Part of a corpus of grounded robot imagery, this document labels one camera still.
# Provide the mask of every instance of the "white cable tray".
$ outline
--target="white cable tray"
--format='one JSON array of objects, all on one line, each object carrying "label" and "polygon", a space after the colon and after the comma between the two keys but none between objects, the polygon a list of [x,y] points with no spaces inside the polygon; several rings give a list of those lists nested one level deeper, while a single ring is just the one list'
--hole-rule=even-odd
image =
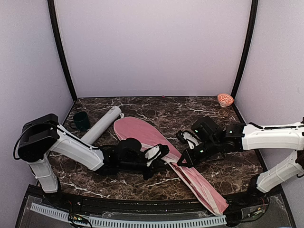
[{"label": "white cable tray", "polygon": [[[68,222],[68,213],[65,211],[49,208],[36,203],[32,203],[30,210],[53,219]],[[225,215],[219,217],[180,221],[126,221],[98,218],[93,216],[84,217],[91,222],[94,228],[205,228],[226,224]]]}]

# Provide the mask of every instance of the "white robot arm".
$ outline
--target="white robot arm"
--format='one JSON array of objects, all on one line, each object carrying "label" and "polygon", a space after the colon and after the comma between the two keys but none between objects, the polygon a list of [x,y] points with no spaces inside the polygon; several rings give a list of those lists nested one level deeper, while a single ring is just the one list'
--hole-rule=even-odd
[{"label": "white robot arm", "polygon": [[[159,144],[140,152],[141,143],[132,138],[122,140],[107,150],[87,143],[94,143],[120,113],[119,107],[114,106],[81,139],[60,125],[55,114],[26,123],[16,142],[14,158],[29,164],[45,193],[56,193],[59,188],[57,177],[48,161],[49,151],[65,155],[98,174],[113,175],[119,170],[132,169],[142,171],[143,178],[148,179],[156,168],[153,161],[169,153],[167,146]],[[19,158],[16,158],[15,150],[19,141]]]},{"label": "white robot arm", "polygon": [[242,152],[263,148],[286,148],[294,151],[281,163],[267,172],[255,176],[249,191],[260,194],[289,178],[304,173],[304,123],[259,126],[254,123],[233,124],[227,129],[220,128],[210,117],[200,118],[191,129],[195,132],[179,131],[178,139],[188,143],[190,164],[196,164],[218,152]]}]

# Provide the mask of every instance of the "orange bowl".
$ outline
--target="orange bowl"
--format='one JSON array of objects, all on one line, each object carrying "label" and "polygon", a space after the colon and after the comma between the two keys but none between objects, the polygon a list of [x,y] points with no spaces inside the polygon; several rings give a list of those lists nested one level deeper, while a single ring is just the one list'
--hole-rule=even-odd
[{"label": "orange bowl", "polygon": [[221,107],[226,108],[234,102],[233,97],[229,94],[219,94],[218,95],[218,102]]}]

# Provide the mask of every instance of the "black pole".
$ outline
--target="black pole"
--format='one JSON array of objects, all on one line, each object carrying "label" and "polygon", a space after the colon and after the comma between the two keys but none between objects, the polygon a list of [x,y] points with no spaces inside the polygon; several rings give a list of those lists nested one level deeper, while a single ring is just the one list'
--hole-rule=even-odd
[{"label": "black pole", "polygon": [[54,0],[47,0],[47,3],[48,3],[49,16],[51,18],[54,38],[55,38],[55,42],[56,42],[57,51],[58,51],[58,55],[59,55],[59,58],[60,58],[61,66],[62,66],[63,73],[64,73],[65,78],[66,78],[66,83],[67,83],[68,89],[70,90],[70,94],[72,96],[72,99],[75,102],[77,100],[77,95],[76,95],[76,91],[75,91],[75,88],[74,88],[74,85],[73,85],[73,82],[72,82],[70,72],[69,72],[68,67],[67,67],[66,56],[65,56],[65,53],[63,51],[63,46],[62,46],[62,42],[61,42],[61,37],[60,37],[58,22],[57,22],[57,17],[56,17],[56,10],[55,10]]},{"label": "black pole", "polygon": [[241,61],[239,63],[239,67],[237,70],[237,76],[236,80],[233,85],[233,89],[231,92],[231,96],[235,99],[236,95],[238,93],[238,88],[239,84],[241,83],[241,79],[244,73],[248,53],[249,53],[249,48],[250,48],[250,43],[252,39],[252,34],[253,34],[253,29],[255,26],[255,21],[256,21],[256,16],[257,16],[257,4],[258,0],[252,0],[251,2],[251,10],[250,10],[250,16],[249,16],[249,22],[248,22],[248,28],[247,28],[247,34],[246,34],[246,39],[244,43],[244,48],[243,48],[243,53],[241,57]]}]

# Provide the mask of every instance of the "pink paddle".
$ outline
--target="pink paddle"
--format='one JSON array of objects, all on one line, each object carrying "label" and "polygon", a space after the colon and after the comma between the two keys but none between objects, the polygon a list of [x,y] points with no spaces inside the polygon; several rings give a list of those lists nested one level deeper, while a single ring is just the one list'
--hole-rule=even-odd
[{"label": "pink paddle", "polygon": [[177,166],[176,162],[181,154],[156,128],[143,120],[126,117],[114,123],[114,130],[119,140],[127,138],[139,140],[142,144],[142,150],[146,150],[157,144],[167,145],[170,152],[162,159],[168,162],[171,168],[191,189],[197,199],[210,212],[217,216],[223,214],[228,207],[226,200],[195,168]]}]

